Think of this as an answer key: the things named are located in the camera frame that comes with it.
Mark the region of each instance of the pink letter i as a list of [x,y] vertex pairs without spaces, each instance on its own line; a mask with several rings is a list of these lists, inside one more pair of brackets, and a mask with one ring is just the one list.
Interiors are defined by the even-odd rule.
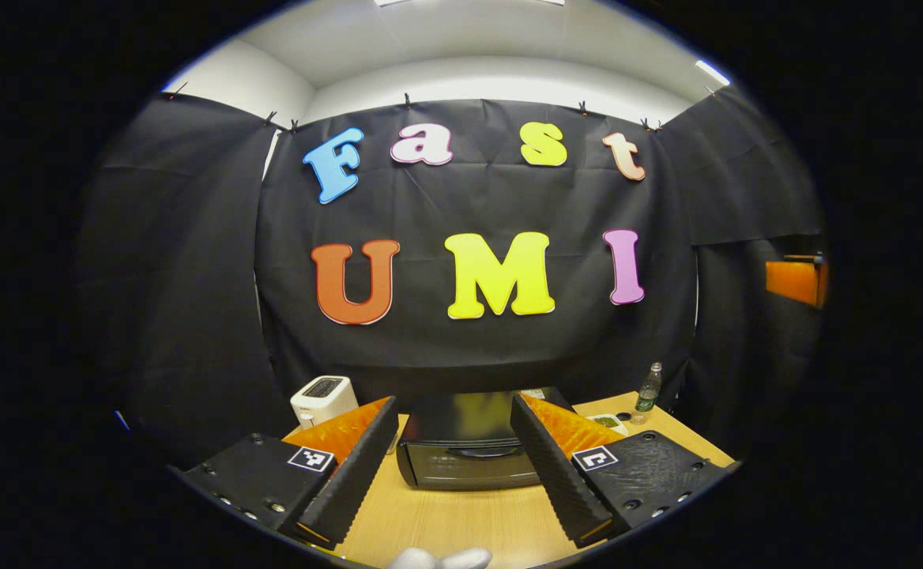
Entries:
[[645,289],[638,284],[638,259],[634,253],[638,234],[628,229],[610,229],[602,239],[612,248],[612,270],[616,274],[616,289],[609,295],[610,301],[614,305],[641,302]]

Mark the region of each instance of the clip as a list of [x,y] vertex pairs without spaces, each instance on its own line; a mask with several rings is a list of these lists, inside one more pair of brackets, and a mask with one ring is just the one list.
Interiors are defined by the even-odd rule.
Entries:
[[180,89],[183,89],[184,87],[187,87],[187,81],[184,81],[184,84],[181,85],[179,89],[174,91],[172,95],[170,95],[170,98],[168,98],[168,101],[173,101],[173,97],[176,97],[177,93],[180,93]]

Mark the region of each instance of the white glove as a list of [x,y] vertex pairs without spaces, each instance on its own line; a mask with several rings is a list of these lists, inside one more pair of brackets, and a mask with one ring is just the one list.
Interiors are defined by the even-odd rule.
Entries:
[[467,548],[443,559],[421,548],[407,548],[386,569],[486,569],[490,559],[493,554],[484,548]]

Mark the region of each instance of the white toaster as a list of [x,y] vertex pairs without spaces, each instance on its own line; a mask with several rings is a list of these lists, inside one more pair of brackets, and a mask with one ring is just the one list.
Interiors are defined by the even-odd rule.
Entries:
[[289,398],[289,404],[296,412],[300,428],[305,430],[360,407],[349,378],[342,375],[320,375],[311,379]]

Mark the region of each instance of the black fabric backdrop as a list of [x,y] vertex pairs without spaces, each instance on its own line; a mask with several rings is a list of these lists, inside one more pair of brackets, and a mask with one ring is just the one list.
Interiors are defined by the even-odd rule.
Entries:
[[[524,161],[518,131],[533,120],[563,131],[565,164]],[[419,122],[451,130],[450,163],[390,158],[399,130]],[[796,252],[763,240],[819,234],[819,210],[801,162],[735,89],[663,130],[513,101],[358,111],[281,133],[263,182],[274,127],[262,123],[158,97],[107,152],[87,198],[76,280],[93,374],[180,467],[249,431],[283,435],[296,425],[288,397],[316,375],[348,375],[360,403],[395,394],[405,409],[426,393],[542,385],[578,403],[638,389],[655,360],[666,370],[659,404],[740,456],[804,368],[819,314],[763,292],[764,260]],[[351,126],[364,131],[360,182],[321,205],[303,155]],[[601,143],[614,132],[638,146],[644,180],[616,169]],[[609,302],[610,229],[639,235],[642,302]],[[525,231],[549,237],[556,309],[451,320],[444,239],[480,234],[502,260]],[[375,239],[401,244],[390,312],[367,326],[330,321],[311,250],[353,247],[346,295],[361,302],[360,248]]]
[[252,277],[273,133],[227,105],[157,98],[87,190],[75,281],[93,378],[177,465],[296,424],[269,368]]
[[697,328],[673,411],[740,458],[797,391],[822,320],[766,291],[764,263],[826,251],[823,212],[784,134],[735,87],[686,109],[663,134],[699,264]]
[[[403,126],[436,122],[451,132],[454,159],[443,166],[390,158]],[[520,127],[552,122],[567,161],[529,165]],[[360,182],[327,205],[303,155],[351,126]],[[646,170],[632,181],[602,144],[624,133]],[[577,403],[638,388],[652,361],[675,384],[692,336],[695,267],[675,173],[657,133],[627,120],[526,102],[465,100],[385,107],[319,120],[282,134],[262,188],[255,273],[266,338],[292,395],[315,375],[348,375],[360,402],[435,392],[558,386]],[[631,229],[642,302],[614,306],[613,261],[602,234]],[[444,239],[476,233],[499,260],[525,231],[548,235],[545,270],[551,314],[451,320],[454,255]],[[321,313],[311,250],[345,243],[346,296],[370,295],[361,245],[395,239],[394,301],[385,318],[343,326]]]

